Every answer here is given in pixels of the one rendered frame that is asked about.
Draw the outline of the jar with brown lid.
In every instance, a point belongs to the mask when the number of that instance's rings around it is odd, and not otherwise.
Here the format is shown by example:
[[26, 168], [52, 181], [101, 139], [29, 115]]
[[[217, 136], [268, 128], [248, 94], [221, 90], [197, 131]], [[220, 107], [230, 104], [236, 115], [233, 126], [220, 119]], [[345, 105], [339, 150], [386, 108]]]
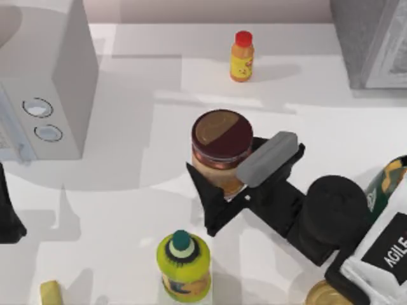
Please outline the jar with brown lid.
[[252, 125], [243, 115], [228, 109], [205, 112], [191, 129], [192, 165], [230, 199], [244, 186], [236, 172], [252, 153], [253, 140]]

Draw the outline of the yellow-green bottle with teal cap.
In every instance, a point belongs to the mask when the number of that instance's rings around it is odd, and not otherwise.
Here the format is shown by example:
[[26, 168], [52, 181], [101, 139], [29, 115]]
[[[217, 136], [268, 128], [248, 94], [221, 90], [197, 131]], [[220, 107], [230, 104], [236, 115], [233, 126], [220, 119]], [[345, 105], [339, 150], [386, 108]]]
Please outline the yellow-green bottle with teal cap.
[[156, 249], [162, 283], [178, 302], [198, 302], [211, 285], [210, 250], [201, 237], [183, 229], [166, 236]]

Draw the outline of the orange bottle with red cap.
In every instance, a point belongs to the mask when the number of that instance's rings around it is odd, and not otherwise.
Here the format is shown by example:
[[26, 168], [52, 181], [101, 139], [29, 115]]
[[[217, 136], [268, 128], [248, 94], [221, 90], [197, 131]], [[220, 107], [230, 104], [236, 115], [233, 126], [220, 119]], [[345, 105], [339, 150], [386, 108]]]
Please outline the orange bottle with red cap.
[[248, 81], [252, 76], [254, 46], [252, 34], [241, 30], [235, 34], [230, 55], [230, 77], [237, 82]]

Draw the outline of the dark green bottle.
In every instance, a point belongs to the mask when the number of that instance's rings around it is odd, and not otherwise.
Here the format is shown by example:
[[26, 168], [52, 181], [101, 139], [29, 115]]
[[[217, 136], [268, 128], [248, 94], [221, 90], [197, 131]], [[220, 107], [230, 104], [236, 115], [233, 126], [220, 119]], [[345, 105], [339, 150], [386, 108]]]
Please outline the dark green bottle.
[[365, 190], [370, 210], [369, 221], [374, 223], [407, 172], [407, 155], [397, 157], [387, 164], [369, 183]]

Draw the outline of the small microwave knob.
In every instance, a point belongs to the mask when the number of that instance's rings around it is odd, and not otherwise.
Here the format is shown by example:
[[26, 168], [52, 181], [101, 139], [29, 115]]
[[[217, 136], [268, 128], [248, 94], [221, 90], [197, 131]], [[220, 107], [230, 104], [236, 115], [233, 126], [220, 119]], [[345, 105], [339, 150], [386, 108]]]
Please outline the small microwave knob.
[[34, 128], [34, 133], [37, 138], [45, 142], [58, 142], [63, 137], [62, 130], [55, 125], [37, 126]]

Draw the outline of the pale yellow bottle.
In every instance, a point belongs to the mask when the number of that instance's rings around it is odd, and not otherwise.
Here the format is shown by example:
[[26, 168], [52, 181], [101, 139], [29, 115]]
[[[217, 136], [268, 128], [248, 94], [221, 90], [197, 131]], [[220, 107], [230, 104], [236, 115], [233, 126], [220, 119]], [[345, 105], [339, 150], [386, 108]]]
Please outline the pale yellow bottle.
[[50, 280], [40, 285], [41, 305], [63, 305], [58, 281]]

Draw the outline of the large microwave knob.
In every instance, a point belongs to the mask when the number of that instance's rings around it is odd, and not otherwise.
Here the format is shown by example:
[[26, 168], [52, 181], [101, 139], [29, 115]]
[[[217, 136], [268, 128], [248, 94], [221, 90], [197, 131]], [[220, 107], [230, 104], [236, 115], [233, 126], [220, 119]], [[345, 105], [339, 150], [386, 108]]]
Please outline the large microwave knob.
[[53, 106], [47, 100], [34, 97], [22, 102], [23, 110], [35, 118], [47, 118], [53, 114]]

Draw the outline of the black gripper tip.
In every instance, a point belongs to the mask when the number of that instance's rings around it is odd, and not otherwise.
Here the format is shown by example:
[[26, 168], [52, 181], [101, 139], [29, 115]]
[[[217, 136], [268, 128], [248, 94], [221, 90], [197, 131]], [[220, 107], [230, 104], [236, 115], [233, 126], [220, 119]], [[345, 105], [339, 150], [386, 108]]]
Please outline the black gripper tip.
[[27, 229], [11, 203], [3, 164], [0, 162], [0, 244], [18, 243], [26, 234]]

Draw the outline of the pale microwave oven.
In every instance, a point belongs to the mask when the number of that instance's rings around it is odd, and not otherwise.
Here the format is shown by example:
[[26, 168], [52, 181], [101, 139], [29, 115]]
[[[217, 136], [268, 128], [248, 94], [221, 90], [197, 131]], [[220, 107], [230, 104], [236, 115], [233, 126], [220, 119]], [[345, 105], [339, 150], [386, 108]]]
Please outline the pale microwave oven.
[[[0, 161], [80, 159], [98, 75], [83, 0], [0, 0]], [[22, 102], [34, 97], [53, 114], [27, 114]], [[43, 125], [62, 139], [37, 138]]]

